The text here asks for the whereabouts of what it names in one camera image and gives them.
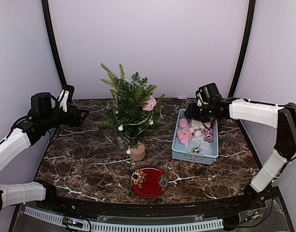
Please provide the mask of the light blue plastic basket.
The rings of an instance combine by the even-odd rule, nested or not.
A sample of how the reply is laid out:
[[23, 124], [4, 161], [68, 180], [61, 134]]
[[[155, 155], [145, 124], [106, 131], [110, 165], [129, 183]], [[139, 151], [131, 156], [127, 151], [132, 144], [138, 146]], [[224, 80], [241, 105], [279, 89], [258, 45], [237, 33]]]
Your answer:
[[212, 165], [215, 160], [218, 158], [219, 155], [219, 141], [218, 141], [218, 122], [215, 121], [214, 127], [213, 127], [213, 141], [210, 143], [211, 148], [209, 151], [201, 151], [199, 154], [192, 153], [192, 148], [195, 146], [200, 146], [192, 141], [192, 139], [189, 141], [189, 146], [184, 146], [183, 144], [180, 144], [180, 141], [177, 138], [177, 131], [181, 130], [179, 128], [179, 120], [182, 118], [185, 118], [184, 112], [186, 109], [180, 109], [177, 122], [176, 122], [176, 128], [175, 133], [173, 137], [172, 142], [172, 158], [176, 160], [182, 160], [182, 161], [188, 161], [188, 162], [195, 162], [195, 163], [201, 163], [201, 164], [207, 164]]

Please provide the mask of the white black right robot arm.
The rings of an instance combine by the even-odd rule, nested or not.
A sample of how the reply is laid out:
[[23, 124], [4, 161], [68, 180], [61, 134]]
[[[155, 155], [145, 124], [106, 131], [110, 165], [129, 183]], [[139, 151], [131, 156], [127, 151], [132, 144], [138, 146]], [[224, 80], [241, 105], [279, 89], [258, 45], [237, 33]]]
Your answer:
[[215, 83], [199, 87], [196, 100], [188, 105], [185, 116], [202, 123], [216, 119], [246, 120], [276, 129], [273, 152], [249, 184], [248, 191], [240, 198], [240, 206], [251, 209], [262, 192], [284, 168], [296, 159], [296, 105], [273, 104], [250, 99], [223, 98]]

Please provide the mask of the pink fluffy pompom ornament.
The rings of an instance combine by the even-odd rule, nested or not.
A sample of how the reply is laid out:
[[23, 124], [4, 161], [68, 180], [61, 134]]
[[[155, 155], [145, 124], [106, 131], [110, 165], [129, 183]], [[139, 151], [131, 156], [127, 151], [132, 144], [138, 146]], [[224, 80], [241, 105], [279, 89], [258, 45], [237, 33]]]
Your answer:
[[157, 101], [154, 97], [151, 96], [151, 98], [147, 101], [146, 105], [142, 108], [144, 111], [150, 112], [154, 109], [156, 106]]

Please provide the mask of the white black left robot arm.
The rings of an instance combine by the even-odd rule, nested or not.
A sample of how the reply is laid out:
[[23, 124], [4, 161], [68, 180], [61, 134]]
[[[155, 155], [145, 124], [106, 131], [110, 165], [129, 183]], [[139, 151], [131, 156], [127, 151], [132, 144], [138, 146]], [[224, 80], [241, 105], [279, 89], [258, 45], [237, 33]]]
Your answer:
[[[20, 153], [35, 145], [51, 129], [62, 125], [79, 127], [89, 115], [88, 110], [71, 104], [72, 91], [63, 89], [58, 98], [49, 92], [31, 97], [31, 109], [19, 118], [0, 141], [0, 173]], [[24, 184], [0, 184], [0, 211], [11, 205], [42, 201], [51, 211], [61, 207], [56, 187], [37, 180]]]

